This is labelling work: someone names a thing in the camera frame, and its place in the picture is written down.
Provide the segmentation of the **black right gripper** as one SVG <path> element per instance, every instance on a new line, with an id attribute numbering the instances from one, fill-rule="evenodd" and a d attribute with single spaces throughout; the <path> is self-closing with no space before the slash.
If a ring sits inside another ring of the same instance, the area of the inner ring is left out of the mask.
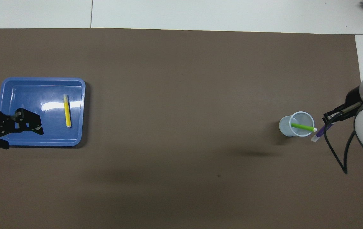
<path id="1" fill-rule="evenodd" d="M 349 91 L 345 98 L 345 107 L 338 106 L 333 110 L 324 113 L 325 124 L 332 124 L 338 121 L 343 121 L 347 119 L 347 114 L 343 110 L 355 110 L 358 109 L 363 104 L 363 100 L 360 95 L 360 87 L 355 87 Z"/>

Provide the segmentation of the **purple pen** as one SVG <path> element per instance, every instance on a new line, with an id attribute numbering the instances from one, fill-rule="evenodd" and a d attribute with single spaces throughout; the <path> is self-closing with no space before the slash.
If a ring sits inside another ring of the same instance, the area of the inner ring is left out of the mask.
<path id="1" fill-rule="evenodd" d="M 331 126 L 333 126 L 334 124 L 329 124 L 329 125 L 324 125 L 322 126 L 322 128 L 311 138 L 312 142 L 317 142 L 323 135 L 324 135 L 324 130 L 327 127 L 327 129 L 330 129 Z"/>

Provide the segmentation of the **yellow pen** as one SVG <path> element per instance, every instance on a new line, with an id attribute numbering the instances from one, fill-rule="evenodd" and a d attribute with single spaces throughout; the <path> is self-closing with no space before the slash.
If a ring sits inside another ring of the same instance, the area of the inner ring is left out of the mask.
<path id="1" fill-rule="evenodd" d="M 71 113 L 70 113 L 70 105 L 68 100 L 68 95 L 63 94 L 63 103 L 64 103 L 64 114 L 65 114 L 65 123 L 67 128 L 71 128 Z"/>

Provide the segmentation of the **blue plastic tray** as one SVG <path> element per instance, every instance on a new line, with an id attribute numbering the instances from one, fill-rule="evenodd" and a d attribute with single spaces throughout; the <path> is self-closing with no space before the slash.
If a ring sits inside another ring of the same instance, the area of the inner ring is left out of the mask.
<path id="1" fill-rule="evenodd" d="M 9 77 L 0 89 L 0 110 L 12 115 L 24 108 L 40 116 L 43 135 L 10 133 L 10 146 L 72 147 L 82 138 L 86 84 L 75 77 Z M 63 94 L 68 95 L 71 128 L 66 127 Z"/>

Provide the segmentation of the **green pen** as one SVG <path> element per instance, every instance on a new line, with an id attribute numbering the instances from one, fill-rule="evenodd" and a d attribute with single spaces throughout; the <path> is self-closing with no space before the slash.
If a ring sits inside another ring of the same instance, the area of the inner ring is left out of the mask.
<path id="1" fill-rule="evenodd" d="M 291 127 L 293 128 L 298 128 L 298 129 L 303 129 L 309 132 L 317 132 L 317 128 L 313 127 L 313 126 L 305 126 L 305 125 L 301 125 L 298 123 L 291 123 Z"/>

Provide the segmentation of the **clear plastic cup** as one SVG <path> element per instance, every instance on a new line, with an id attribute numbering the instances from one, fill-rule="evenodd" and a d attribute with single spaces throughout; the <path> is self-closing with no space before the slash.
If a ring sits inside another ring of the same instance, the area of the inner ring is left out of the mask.
<path id="1" fill-rule="evenodd" d="M 315 122 L 309 113 L 299 111 L 292 115 L 283 117 L 279 122 L 280 132 L 287 137 L 307 137 L 313 132 L 291 127 L 291 123 L 315 127 Z"/>

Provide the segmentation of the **brown table mat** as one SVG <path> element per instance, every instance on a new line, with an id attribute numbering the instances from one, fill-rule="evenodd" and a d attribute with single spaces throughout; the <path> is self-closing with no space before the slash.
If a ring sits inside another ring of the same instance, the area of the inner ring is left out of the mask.
<path id="1" fill-rule="evenodd" d="M 0 29 L 0 80 L 80 77 L 81 143 L 0 149 L 0 229 L 363 229 L 344 174 L 282 117 L 360 83 L 354 35 Z"/>

